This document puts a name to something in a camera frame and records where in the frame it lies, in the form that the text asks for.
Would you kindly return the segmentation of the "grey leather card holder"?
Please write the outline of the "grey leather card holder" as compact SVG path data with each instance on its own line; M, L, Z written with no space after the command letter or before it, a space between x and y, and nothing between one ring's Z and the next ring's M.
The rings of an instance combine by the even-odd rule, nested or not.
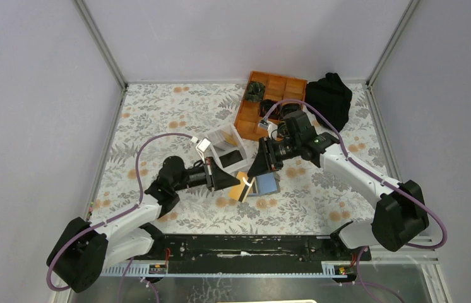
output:
M259 175L254 178L254 191L248 196L264 196L280 191L280 176L276 172Z

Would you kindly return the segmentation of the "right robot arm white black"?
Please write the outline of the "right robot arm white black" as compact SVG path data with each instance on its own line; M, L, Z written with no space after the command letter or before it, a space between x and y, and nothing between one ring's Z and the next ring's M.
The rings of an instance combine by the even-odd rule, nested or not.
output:
M297 157L341 178L374 209L373 219L346 223L330 235L330 252L336 259L345 260L358 247L378 244L395 252L428 227L428 214L421 207L422 191L414 181L401 183L366 164L353 163L353 158L346 156L340 142L329 133L305 140L261 138L247 176L254 178L278 171L283 161ZM420 205L409 200L408 194L418 199Z

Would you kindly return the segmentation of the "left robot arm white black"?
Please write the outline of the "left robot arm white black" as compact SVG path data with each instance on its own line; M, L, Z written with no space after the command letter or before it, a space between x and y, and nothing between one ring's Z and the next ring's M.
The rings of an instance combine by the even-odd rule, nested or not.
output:
M46 261L49 288L79 293L89 288L104 269L125 259L141 255L157 259L164 243L142 226L170 212L180 200L178 191L196 186L218 191L240 183L212 157L191 168L185 167L180 157L166 158L156 179L140 192L139 202L94 223L76 217L67 224Z

